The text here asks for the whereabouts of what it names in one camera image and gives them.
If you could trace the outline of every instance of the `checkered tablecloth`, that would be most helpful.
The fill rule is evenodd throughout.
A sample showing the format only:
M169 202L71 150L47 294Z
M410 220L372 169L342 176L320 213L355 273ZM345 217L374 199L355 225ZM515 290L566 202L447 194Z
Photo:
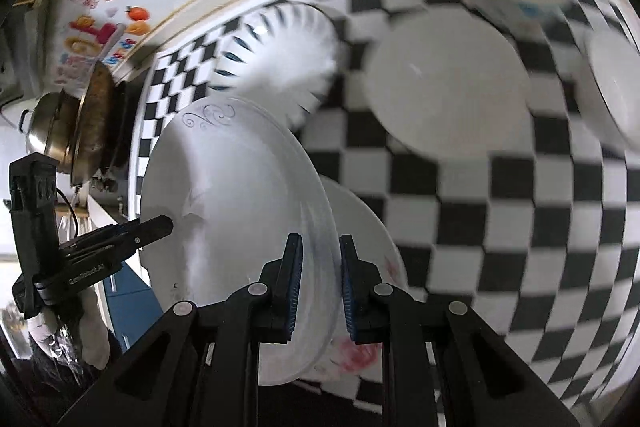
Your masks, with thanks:
M618 7L572 0L565 17L528 39L498 28L529 73L530 118L515 144L491 157L435 162L410 153L369 110L364 58L397 17L415 10L480 16L467 0L269 4L286 1L324 10L350 49L347 71L297 136L320 174L352 190L385 223L414 296L433 291L468 302L568 407L597 397L640 320L640 157L601 147L578 113L572 71L580 60L576 42L592 28L615 28L633 42ZM158 57L134 144L133 212L162 129L206 96L220 42L241 24L242 16L229 20ZM315 389L379 410L377 380L349 377Z

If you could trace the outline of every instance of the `plate with blue swirl pattern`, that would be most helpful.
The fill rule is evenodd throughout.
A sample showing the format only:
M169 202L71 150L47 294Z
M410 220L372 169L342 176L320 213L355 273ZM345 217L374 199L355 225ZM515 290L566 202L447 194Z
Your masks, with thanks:
M260 347L258 381L278 385L322 356L340 303L340 248L331 207L294 136L262 108L223 93L198 100L162 131L142 184L141 218L165 214L168 237L140 255L164 311L223 301L303 240L296 329Z

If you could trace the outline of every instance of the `white plate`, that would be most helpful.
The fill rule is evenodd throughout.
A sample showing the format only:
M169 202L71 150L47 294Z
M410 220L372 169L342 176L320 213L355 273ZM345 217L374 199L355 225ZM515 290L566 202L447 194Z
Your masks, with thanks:
M378 216L350 190L324 176L321 180L334 213L338 235L351 234L358 258L378 266L384 282L407 289L402 258ZM358 375L375 365L381 355L380 346L376 344L358 346L351 342L344 308L340 306L334 337L325 354L304 378L327 381L337 380L343 375Z
M640 55L615 30L593 32L576 75L580 115L607 147L640 150Z
M214 94L192 103L153 149L140 213L174 222L140 255L163 310L182 299L226 299L282 256L290 232L300 233L296 329L287 345L262 344L258 381L286 383L313 366L334 332L340 249L318 174L288 130L246 100Z
M398 22L364 82L386 130L415 152L469 158L499 150L527 114L527 71L513 46L466 10Z
M234 88L282 125L298 128L328 93L337 54L326 15L308 4L279 4L245 17L223 39L209 86Z

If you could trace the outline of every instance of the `countertop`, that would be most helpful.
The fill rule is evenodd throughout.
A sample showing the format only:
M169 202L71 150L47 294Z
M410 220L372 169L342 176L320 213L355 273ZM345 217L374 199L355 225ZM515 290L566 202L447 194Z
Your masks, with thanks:
M585 32L610 27L632 40L636 23L616 0L572 0L544 33L515 39L498 28L530 78L520 139L487 158L435 162L386 133L360 82L367 53L397 17L425 9L481 16L466 0L247 0L156 55L132 145L130 217L162 130L207 96L221 42L243 16L286 1L324 10L350 51L346 71L296 135L320 174L385 223L413 295L451 293L471 304L568 407L598 397L640 320L640 157L601 147L580 118L572 71ZM382 396L371 392L377 380L326 391L362 404L365 394Z

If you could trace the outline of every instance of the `blue cabinet door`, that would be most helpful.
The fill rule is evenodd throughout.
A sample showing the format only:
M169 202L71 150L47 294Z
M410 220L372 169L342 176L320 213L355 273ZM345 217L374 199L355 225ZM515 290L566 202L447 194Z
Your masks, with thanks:
M162 309L153 290L107 296L111 323L123 350L129 349L156 320Z
M129 265L122 263L122 269L107 277L104 281L104 293L107 296L121 295L124 293L139 292L148 290L149 286L129 268Z

